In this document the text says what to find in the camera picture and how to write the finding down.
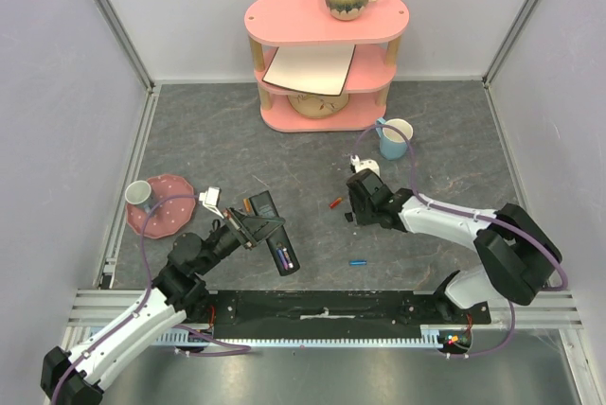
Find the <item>black remote control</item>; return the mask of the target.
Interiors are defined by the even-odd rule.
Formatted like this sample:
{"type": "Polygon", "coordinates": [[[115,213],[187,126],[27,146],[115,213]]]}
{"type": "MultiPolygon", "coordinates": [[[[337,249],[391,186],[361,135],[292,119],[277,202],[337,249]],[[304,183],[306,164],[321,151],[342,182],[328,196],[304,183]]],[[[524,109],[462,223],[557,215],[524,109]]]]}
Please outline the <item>black remote control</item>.
{"type": "MultiPolygon", "coordinates": [[[[279,214],[276,209],[275,203],[271,197],[269,191],[263,191],[255,196],[249,198],[252,210],[256,216],[278,218],[279,214]]],[[[295,255],[292,243],[287,235],[284,226],[280,226],[266,239],[268,248],[276,264],[278,273],[281,276],[286,276],[297,272],[300,269],[299,261],[295,255]],[[293,261],[294,267],[292,269],[284,270],[280,264],[280,260],[277,256],[276,249],[286,247],[288,249],[291,260],[293,261]]]]}

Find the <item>red orange battery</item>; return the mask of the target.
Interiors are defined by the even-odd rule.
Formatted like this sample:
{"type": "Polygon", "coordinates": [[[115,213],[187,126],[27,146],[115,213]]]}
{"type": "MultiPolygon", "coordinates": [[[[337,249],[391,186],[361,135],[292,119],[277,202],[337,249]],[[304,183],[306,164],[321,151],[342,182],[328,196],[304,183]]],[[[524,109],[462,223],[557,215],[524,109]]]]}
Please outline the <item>red orange battery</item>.
{"type": "Polygon", "coordinates": [[[338,204],[340,204],[340,203],[341,203],[341,201],[342,201],[342,200],[343,200],[343,199],[342,199],[341,197],[339,197],[339,198],[335,199],[333,202],[331,202],[331,203],[330,203],[329,208],[330,208],[330,209],[335,208],[335,207],[336,207],[338,204]]]}

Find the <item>blue purple battery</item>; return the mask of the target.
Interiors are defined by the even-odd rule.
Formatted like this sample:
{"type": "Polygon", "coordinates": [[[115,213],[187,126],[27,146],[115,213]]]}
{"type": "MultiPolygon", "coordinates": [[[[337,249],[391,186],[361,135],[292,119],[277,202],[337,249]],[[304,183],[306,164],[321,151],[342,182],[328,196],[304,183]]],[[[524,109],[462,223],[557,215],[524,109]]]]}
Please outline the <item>blue purple battery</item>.
{"type": "Polygon", "coordinates": [[[286,264],[288,265],[288,268],[292,269],[294,267],[294,264],[293,264],[293,261],[290,258],[288,249],[286,247],[282,247],[281,248],[281,253],[282,253],[282,256],[284,257],[284,259],[286,261],[286,264]]]}

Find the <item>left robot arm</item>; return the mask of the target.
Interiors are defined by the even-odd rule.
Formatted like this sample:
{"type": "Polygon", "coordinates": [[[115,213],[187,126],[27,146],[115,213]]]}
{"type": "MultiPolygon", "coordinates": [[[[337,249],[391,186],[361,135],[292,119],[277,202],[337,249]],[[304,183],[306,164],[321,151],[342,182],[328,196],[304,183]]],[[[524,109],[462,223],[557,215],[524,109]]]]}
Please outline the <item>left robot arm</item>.
{"type": "Polygon", "coordinates": [[[84,343],[44,357],[41,388],[52,404],[99,404],[121,368],[165,331],[208,314],[202,276],[240,247],[252,249],[282,228],[281,217],[250,216],[228,208],[208,238],[185,233],[173,242],[167,264],[122,314],[84,343]]]}

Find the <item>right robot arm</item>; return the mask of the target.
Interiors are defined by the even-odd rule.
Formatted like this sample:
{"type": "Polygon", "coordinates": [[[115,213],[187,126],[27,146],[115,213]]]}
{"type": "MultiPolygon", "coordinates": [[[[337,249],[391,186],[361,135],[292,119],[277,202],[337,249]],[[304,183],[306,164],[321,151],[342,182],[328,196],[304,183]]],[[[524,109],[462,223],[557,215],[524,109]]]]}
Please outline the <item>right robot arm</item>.
{"type": "Polygon", "coordinates": [[[369,168],[352,175],[347,187],[359,225],[441,238],[477,253],[481,265],[448,278],[434,299],[435,315],[444,323],[455,323],[468,308],[494,298],[527,306],[548,289],[553,273],[567,287],[560,251],[516,204],[473,209],[437,202],[408,188],[393,192],[369,168]]]}

